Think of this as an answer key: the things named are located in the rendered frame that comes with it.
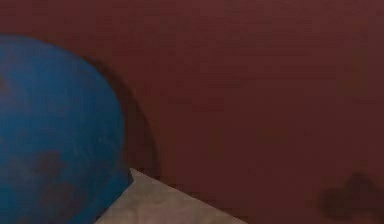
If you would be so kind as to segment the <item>large blue round ball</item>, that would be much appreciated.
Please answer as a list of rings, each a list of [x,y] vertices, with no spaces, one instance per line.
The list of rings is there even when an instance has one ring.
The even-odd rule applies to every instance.
[[[94,224],[131,185],[124,118],[81,56],[0,34],[0,224]]]

